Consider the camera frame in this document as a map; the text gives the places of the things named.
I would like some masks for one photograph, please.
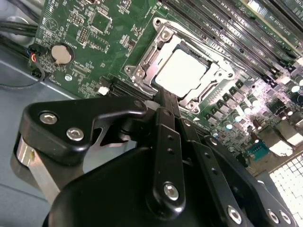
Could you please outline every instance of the small hole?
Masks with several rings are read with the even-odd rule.
[[[218,175],[218,172],[217,172],[217,170],[216,170],[215,168],[212,168],[212,172],[213,172],[214,174]]]
[[[171,155],[175,154],[174,150],[171,149],[171,148],[168,148],[167,151],[168,151]]]
[[[161,24],[161,21],[159,19],[156,20],[155,25],[159,26],[160,24]]]
[[[210,155],[207,152],[205,152],[204,154],[205,154],[206,157],[211,158]]]

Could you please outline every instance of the wire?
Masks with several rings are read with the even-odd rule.
[[[37,58],[36,58],[36,55],[34,53],[32,53],[30,55],[30,59],[33,61],[33,62],[36,62],[37,61]]]
[[[39,22],[39,16],[20,0],[7,0],[7,1],[17,6],[25,15],[27,15],[33,21],[37,23]]]
[[[24,23],[18,23],[15,21],[0,21],[0,27],[17,28],[17,29],[32,30],[32,31],[37,31],[38,29],[37,25],[29,25]]]
[[[25,88],[31,88],[32,86],[34,86],[34,85],[40,83],[41,81],[43,81],[45,79],[45,72],[44,72],[44,69],[43,69],[42,65],[40,63],[38,63],[37,61],[34,61],[34,64],[37,66],[37,68],[41,72],[41,77],[39,78],[39,80],[35,81],[32,84],[23,85],[23,86],[13,86],[13,85],[0,84],[0,88],[11,89],[11,90],[21,90],[21,89],[25,89]]]
[[[9,28],[9,27],[0,27],[1,32],[13,33],[15,35],[24,35],[28,37],[35,37],[36,33],[33,31],[26,31],[16,28]]]
[[[27,48],[15,43],[14,41],[8,39],[4,35],[0,34],[0,44],[7,48],[9,51],[18,54],[19,56],[28,59],[30,54],[27,54]]]

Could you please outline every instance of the black plastic bracket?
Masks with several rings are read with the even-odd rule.
[[[94,129],[108,127],[125,117],[140,118],[146,112],[145,104],[131,96],[36,103],[23,111],[19,133],[28,145],[56,162],[76,165],[92,145]],[[57,121],[43,123],[44,113],[51,113]],[[68,138],[67,130],[71,128],[81,130],[80,141]]]
[[[185,183],[181,139],[175,131],[170,93],[164,89],[159,93],[162,107],[155,113],[155,127],[151,134],[153,164],[147,203],[158,218],[170,220],[185,208]]]

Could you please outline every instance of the capacitor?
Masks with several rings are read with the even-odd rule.
[[[217,129],[212,130],[212,136],[217,138],[219,136]]]
[[[260,102],[259,100],[257,100],[257,98],[254,97],[254,96],[251,96],[251,97],[249,98],[249,101],[250,101],[250,103],[251,103],[251,105],[252,105],[253,107],[258,107],[258,106],[261,105],[261,102]]]
[[[240,114],[238,113],[238,111],[234,112],[232,114],[232,117],[234,118],[235,122],[240,122],[242,120],[242,117],[240,116]]]
[[[262,129],[262,126],[261,126],[261,124],[259,123],[258,120],[256,120],[256,119],[253,120],[252,124],[255,126],[256,129],[258,129],[258,130]]]
[[[293,93],[296,93],[300,90],[300,86],[296,85],[295,83],[293,82],[290,82],[288,85],[287,85],[288,89],[291,90],[291,92]]]
[[[57,65],[68,64],[74,58],[72,48],[63,43],[55,44],[51,49],[51,55]]]
[[[279,117],[281,118],[281,120],[285,120],[287,118],[287,116],[284,112],[280,113]]]
[[[288,107],[285,109],[285,113],[286,113],[288,116],[293,115],[293,111],[292,111],[291,109],[289,109]]]
[[[225,121],[223,124],[227,130],[232,129],[232,123],[230,121]]]
[[[250,137],[251,137],[252,141],[254,141],[254,143],[259,143],[260,140],[255,133],[252,132],[250,134]]]
[[[294,80],[296,83],[298,83],[299,86],[303,86],[303,76],[299,75]]]
[[[250,114],[251,109],[248,107],[247,104],[242,104],[240,107],[241,107],[241,109],[243,110],[243,112],[244,112],[245,114]]]

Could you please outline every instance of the ram slot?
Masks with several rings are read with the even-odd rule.
[[[284,11],[284,13],[287,15],[284,15],[283,12],[281,12],[270,0],[261,0],[261,2],[264,4],[266,9],[268,9],[272,14],[276,16],[276,18],[283,23],[284,25],[287,25],[288,29],[291,29],[293,34],[295,34],[298,38],[303,38],[303,23],[302,21],[298,20],[294,13],[286,7],[281,1],[279,0],[273,0],[276,2],[279,7]]]
[[[205,8],[210,9],[213,13],[218,15],[220,18],[227,21],[228,24],[233,25],[234,28],[237,29],[239,33],[242,33],[247,39],[250,39],[251,42],[254,42],[256,46],[266,54],[270,61],[280,61],[279,56],[272,50],[272,48],[268,47],[265,42],[259,40],[255,37],[256,34],[250,33],[245,26],[241,23],[238,23],[237,20],[232,20],[232,15],[228,15],[228,12],[220,9],[220,4],[217,2],[201,0],[201,4],[204,5]]]

